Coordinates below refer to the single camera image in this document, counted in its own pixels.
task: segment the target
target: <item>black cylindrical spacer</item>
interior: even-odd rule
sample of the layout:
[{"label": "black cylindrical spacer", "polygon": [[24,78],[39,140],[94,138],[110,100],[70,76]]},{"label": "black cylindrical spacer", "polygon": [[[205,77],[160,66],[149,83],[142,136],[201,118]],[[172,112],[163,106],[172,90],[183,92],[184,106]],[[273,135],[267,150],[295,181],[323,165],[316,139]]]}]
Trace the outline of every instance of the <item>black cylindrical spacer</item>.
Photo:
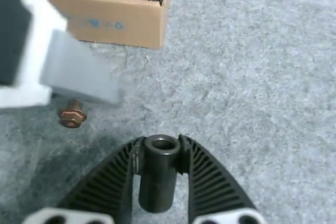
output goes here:
[{"label": "black cylindrical spacer", "polygon": [[144,141],[139,203],[147,212],[165,212],[173,205],[180,142],[154,135]]}]

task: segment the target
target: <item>gray plastic part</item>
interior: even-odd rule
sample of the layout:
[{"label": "gray plastic part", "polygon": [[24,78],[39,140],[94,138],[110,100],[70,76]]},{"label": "gray plastic part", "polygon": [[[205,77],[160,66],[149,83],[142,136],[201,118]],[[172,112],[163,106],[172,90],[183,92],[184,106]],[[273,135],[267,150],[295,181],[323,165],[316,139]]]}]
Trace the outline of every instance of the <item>gray plastic part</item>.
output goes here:
[{"label": "gray plastic part", "polygon": [[109,65],[67,32],[54,30],[40,83],[70,98],[116,104],[118,85]]},{"label": "gray plastic part", "polygon": [[84,212],[61,208],[43,208],[29,215],[22,224],[114,224],[112,217],[96,212]]},{"label": "gray plastic part", "polygon": [[198,216],[192,224],[267,224],[263,216],[252,208],[240,208],[232,211],[217,212]]}]

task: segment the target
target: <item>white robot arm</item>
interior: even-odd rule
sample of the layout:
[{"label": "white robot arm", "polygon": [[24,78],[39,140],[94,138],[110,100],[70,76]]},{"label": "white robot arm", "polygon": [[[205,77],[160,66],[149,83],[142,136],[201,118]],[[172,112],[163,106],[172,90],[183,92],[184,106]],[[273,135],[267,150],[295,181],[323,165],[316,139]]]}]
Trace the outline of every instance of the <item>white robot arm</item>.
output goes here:
[{"label": "white robot arm", "polygon": [[47,0],[1,0],[0,109],[43,106],[52,93],[114,104],[109,66],[67,33]]}]

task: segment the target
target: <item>brown cardboard box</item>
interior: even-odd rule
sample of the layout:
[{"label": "brown cardboard box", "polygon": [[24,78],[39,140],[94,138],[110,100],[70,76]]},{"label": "brown cardboard box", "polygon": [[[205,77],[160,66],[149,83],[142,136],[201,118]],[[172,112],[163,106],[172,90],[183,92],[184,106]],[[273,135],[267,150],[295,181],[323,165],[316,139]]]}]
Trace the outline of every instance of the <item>brown cardboard box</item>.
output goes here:
[{"label": "brown cardboard box", "polygon": [[162,46],[170,0],[49,0],[79,40],[148,48]]}]

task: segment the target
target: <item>white plastic part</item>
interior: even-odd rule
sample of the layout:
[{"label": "white plastic part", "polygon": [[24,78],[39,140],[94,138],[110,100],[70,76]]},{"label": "white plastic part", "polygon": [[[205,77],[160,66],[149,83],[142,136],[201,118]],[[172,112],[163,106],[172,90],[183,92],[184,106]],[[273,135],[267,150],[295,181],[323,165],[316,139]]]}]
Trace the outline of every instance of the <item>white plastic part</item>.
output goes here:
[{"label": "white plastic part", "polygon": [[267,224],[263,216],[252,208],[240,208],[227,212],[198,216],[193,224]]},{"label": "white plastic part", "polygon": [[114,224],[112,217],[95,212],[43,208],[29,215],[22,224]]},{"label": "white plastic part", "polygon": [[0,86],[0,109],[49,104],[52,89],[41,85],[39,78],[53,30],[67,29],[67,20],[49,1],[21,0],[21,2],[31,12],[32,21],[15,84],[12,87]]}]

